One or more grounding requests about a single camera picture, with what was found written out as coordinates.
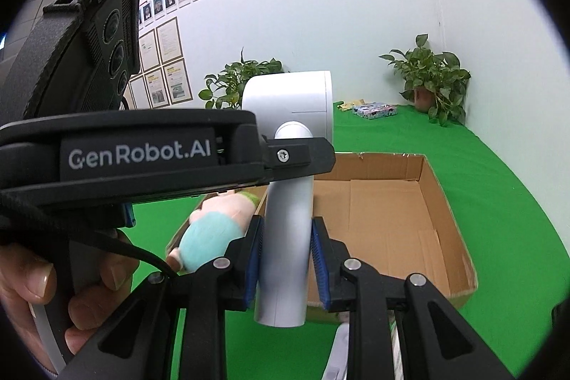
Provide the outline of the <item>person's left hand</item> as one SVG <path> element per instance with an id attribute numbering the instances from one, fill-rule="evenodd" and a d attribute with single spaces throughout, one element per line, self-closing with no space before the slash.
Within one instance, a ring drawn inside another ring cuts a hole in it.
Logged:
<path id="1" fill-rule="evenodd" d="M 69 351 L 76 354 L 112 312 L 129 296 L 133 274 L 140 261 L 106 254 L 99 266 L 99 280 L 83 288 L 69 301 L 72 327 L 65 332 Z M 49 360 L 31 312 L 32 305 L 46 305 L 55 296 L 57 274 L 52 263 L 19 245 L 1 248 L 1 305 L 26 354 L 42 376 L 54 379 Z"/>

